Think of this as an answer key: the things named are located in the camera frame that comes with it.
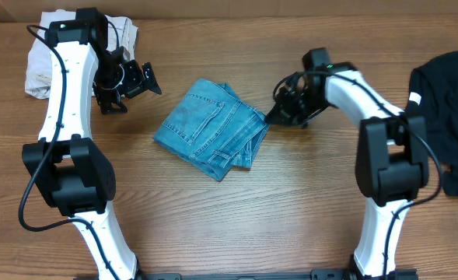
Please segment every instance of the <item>denim pocket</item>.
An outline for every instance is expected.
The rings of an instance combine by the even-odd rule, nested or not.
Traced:
[[[204,96],[187,94],[163,125],[192,145],[208,122],[223,108],[224,103]]]

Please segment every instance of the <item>cable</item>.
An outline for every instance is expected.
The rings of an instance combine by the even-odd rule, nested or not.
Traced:
[[[63,83],[62,83],[61,103],[59,105],[58,120],[56,121],[56,129],[54,131],[54,136],[53,136],[53,138],[51,140],[51,143],[49,144],[49,146],[47,148],[47,151],[44,153],[44,156],[42,157],[42,160],[39,162],[37,168],[35,169],[35,172],[33,172],[33,175],[30,178],[30,181],[28,182],[28,185],[26,186],[26,190],[23,193],[23,197],[21,198],[21,202],[19,203],[19,209],[18,209],[19,224],[21,224],[21,226],[24,229],[27,229],[27,230],[32,231],[32,232],[41,232],[41,231],[44,231],[44,230],[53,229],[55,227],[62,226],[62,225],[67,224],[67,223],[73,223],[73,222],[80,222],[80,223],[86,225],[86,228],[88,230],[90,230],[90,232],[92,233],[92,235],[94,237],[94,240],[96,241],[97,249],[99,250],[99,253],[100,253],[100,255],[101,255],[101,257],[102,257],[102,259],[104,261],[104,264],[106,265],[106,268],[110,270],[110,273],[113,275],[113,277],[116,280],[120,280],[118,278],[118,275],[116,274],[116,272],[110,266],[110,262],[107,260],[106,255],[104,254],[103,246],[102,246],[101,242],[99,241],[99,237],[97,236],[97,233],[94,230],[94,228],[92,227],[92,224],[90,222],[87,222],[84,219],[76,218],[76,219],[66,219],[66,220],[63,220],[63,221],[51,223],[50,225],[47,225],[47,226],[40,226],[40,227],[29,226],[25,222],[25,218],[23,216],[23,212],[24,212],[24,209],[25,209],[26,200],[28,199],[28,195],[30,194],[30,191],[32,190],[32,187],[35,184],[35,179],[37,178],[37,176],[38,176],[38,174],[40,172],[40,168],[42,167],[43,164],[45,164],[47,162],[47,159],[49,158],[49,156],[51,156],[52,149],[54,148],[54,145],[58,141],[58,136],[59,136],[59,132],[61,131],[61,128],[64,127],[64,125],[62,124],[62,119],[63,119],[63,111],[65,109],[66,85],[67,85],[67,79],[66,79],[66,72],[67,71],[66,71],[65,63],[63,62],[63,59],[61,58],[61,55],[59,55],[59,53],[56,51],[56,49],[54,47],[52,47],[51,45],[49,45],[44,38],[40,37],[37,33],[35,33],[32,30],[32,28],[37,28],[37,29],[45,30],[45,31],[47,31],[47,28],[42,27],[42,26],[37,26],[37,25],[28,25],[28,26],[26,26],[26,29],[28,30],[28,32],[30,32],[30,34],[34,35],[42,43],[44,43],[54,53],[54,55],[58,59],[59,65],[61,66],[61,74],[63,76]]]
[[[114,34],[117,36],[117,48],[116,49],[119,49],[120,48],[120,38],[118,38],[118,31],[117,31],[117,28],[114,26],[114,24],[111,22],[111,21],[107,21],[114,29]]]
[[[390,243],[390,237],[391,237],[391,233],[393,231],[393,227],[394,227],[394,223],[396,222],[396,220],[399,218],[399,214],[405,210],[405,209],[408,209],[408,208],[411,208],[411,207],[414,207],[414,206],[417,206],[417,205],[421,205],[421,204],[424,204],[428,201],[431,201],[433,200],[434,198],[436,198],[438,196],[438,194],[441,192],[441,182],[442,182],[442,174],[443,174],[443,171],[442,171],[442,167],[441,167],[441,164],[439,163],[438,161],[438,158],[436,157],[435,153],[432,151],[431,147],[429,147],[428,143],[426,141],[424,141],[424,139],[421,138],[420,135],[414,133],[409,127],[408,127],[408,124],[405,123],[403,120],[401,120],[396,114],[394,114],[393,112],[391,112],[390,110],[388,110],[383,103],[379,102],[376,97],[370,92],[369,89],[367,89],[364,85],[362,85],[361,83],[357,82],[355,79],[350,79],[350,78],[347,78],[347,77],[344,77],[343,75],[338,75],[338,74],[335,74],[335,73],[329,73],[329,72],[325,72],[325,71],[305,71],[305,72],[296,72],[292,75],[289,75],[287,76],[286,78],[284,78],[283,80],[281,80],[275,87],[274,89],[274,99],[275,99],[275,92],[277,91],[278,87],[284,83],[284,82],[287,82],[290,78],[294,78],[294,77],[303,77],[304,75],[322,75],[322,76],[325,76],[325,77],[336,77],[336,78],[339,78],[339,79],[342,79],[344,81],[347,81],[347,82],[350,82],[352,83],[353,85],[359,87],[360,89],[362,89],[365,93],[367,93],[367,95],[370,97],[370,99],[372,99],[372,101],[374,101],[374,103],[382,110],[384,111],[386,114],[390,115],[391,117],[393,117],[401,126],[403,126],[405,128],[405,130],[410,133],[411,136],[413,136],[414,138],[416,138],[423,146],[424,148],[428,151],[428,154],[429,156],[432,158],[432,160],[434,161],[434,164],[436,166],[436,169],[438,171],[438,187],[436,188],[436,191],[430,195],[429,197],[427,198],[424,198],[424,199],[421,199],[419,201],[414,201],[408,205],[405,205],[405,206],[402,206],[400,207],[399,209],[397,209],[394,213],[393,213],[393,218],[391,219],[391,222],[390,222],[390,226],[387,230],[387,234],[386,234],[386,241],[384,243],[384,264],[383,264],[383,275],[381,278],[384,278],[385,280],[388,279],[387,277],[387,260],[388,260],[388,249],[389,249],[389,243]]]

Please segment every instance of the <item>stack of white cloth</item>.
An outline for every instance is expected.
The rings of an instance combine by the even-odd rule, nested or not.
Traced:
[[[124,16],[106,16],[117,28],[120,46],[129,53],[129,60],[135,59],[135,40],[138,28],[132,21]],[[42,12],[40,26],[49,28],[51,22],[60,20],[75,19],[75,12],[68,12],[59,9],[56,12]],[[44,38],[45,31],[37,32]],[[107,50],[114,51],[117,45],[117,38],[111,25],[108,26]],[[25,92],[39,99],[49,98],[51,94],[51,55],[49,48],[39,40],[33,42],[32,49],[28,54],[28,66],[26,67]]]

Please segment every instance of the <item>folded white cloth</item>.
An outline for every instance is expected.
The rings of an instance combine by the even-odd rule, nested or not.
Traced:
[[[106,16],[117,28],[120,46],[128,51],[129,59],[134,59],[135,39],[138,28],[132,21],[124,16]],[[75,19],[75,12],[68,12],[59,9],[56,12],[42,12],[40,26],[48,28],[51,22],[60,20]],[[44,37],[43,30],[37,33]],[[117,45],[117,38],[111,25],[108,26],[107,50],[113,51]],[[51,55],[50,50],[39,40],[33,42],[32,49],[28,53],[28,66],[26,67],[25,92],[39,99],[49,98],[51,94]]]

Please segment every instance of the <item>clothing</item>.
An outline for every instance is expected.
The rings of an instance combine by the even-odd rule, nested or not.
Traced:
[[[428,144],[440,162],[451,166],[443,175],[448,195],[458,195],[458,51],[443,54],[414,69],[409,90],[421,96],[406,111],[425,117]]]
[[[67,12],[59,9],[56,12],[42,12],[40,26],[48,28],[54,21],[75,19],[75,12]],[[132,25],[129,18],[118,16],[106,16],[117,28],[120,46],[129,53],[129,60],[134,59],[135,39],[138,28]],[[45,31],[37,33],[44,38]],[[108,26],[107,50],[113,51],[117,45],[116,33],[111,25]],[[49,48],[35,39],[32,49],[28,53],[28,65],[26,67],[25,92],[38,99],[49,98],[51,94],[52,67]]]
[[[269,125],[228,84],[199,79],[154,135],[168,151],[220,181],[250,168]]]

